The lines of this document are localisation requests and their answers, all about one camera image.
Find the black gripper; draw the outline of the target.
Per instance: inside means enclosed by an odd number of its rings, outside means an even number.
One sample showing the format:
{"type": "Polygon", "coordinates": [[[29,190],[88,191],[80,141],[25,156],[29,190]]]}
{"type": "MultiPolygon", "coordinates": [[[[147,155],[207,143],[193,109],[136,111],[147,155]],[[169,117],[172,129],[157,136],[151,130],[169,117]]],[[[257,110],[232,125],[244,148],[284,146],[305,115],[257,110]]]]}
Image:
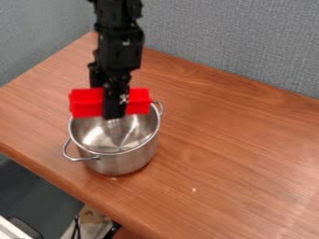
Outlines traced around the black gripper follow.
{"type": "Polygon", "coordinates": [[[125,115],[131,72],[140,68],[144,33],[141,29],[99,29],[93,62],[88,64],[89,87],[103,87],[103,118],[125,115]]]}

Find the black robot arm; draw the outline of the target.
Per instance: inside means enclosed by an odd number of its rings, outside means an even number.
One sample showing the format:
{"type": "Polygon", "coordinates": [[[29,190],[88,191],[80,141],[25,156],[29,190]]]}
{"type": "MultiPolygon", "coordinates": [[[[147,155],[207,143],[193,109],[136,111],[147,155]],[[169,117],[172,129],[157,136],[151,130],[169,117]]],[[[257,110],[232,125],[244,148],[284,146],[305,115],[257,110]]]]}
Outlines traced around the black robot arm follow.
{"type": "Polygon", "coordinates": [[[88,0],[93,5],[97,48],[88,64],[89,87],[103,89],[103,118],[125,115],[131,73],[140,68],[144,32],[141,0],[88,0]]]}

